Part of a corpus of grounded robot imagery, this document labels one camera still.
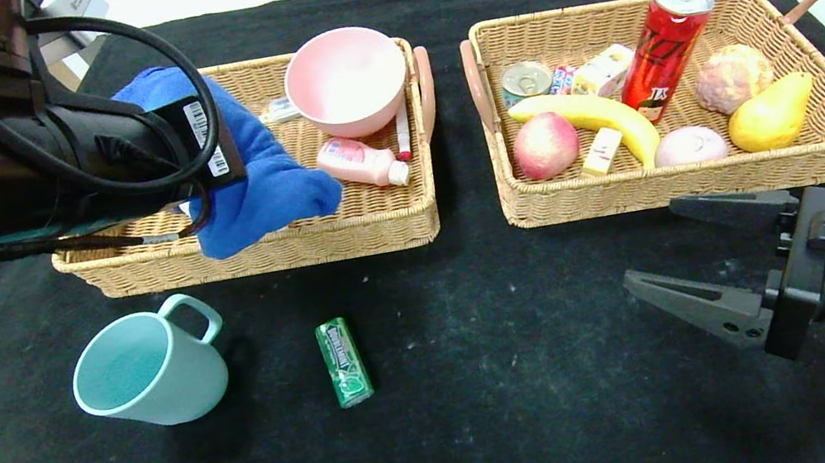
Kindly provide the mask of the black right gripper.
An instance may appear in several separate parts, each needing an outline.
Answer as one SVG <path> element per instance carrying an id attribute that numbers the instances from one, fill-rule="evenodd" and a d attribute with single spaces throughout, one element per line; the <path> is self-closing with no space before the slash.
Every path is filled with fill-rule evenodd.
<path id="1" fill-rule="evenodd" d="M 782 189 L 670 202 L 681 217 L 774 236 L 786 266 L 769 270 L 760 293 L 630 269 L 627 291 L 740 349 L 795 359 L 809 326 L 825 322 L 825 187 L 805 189 L 801 200 Z"/>

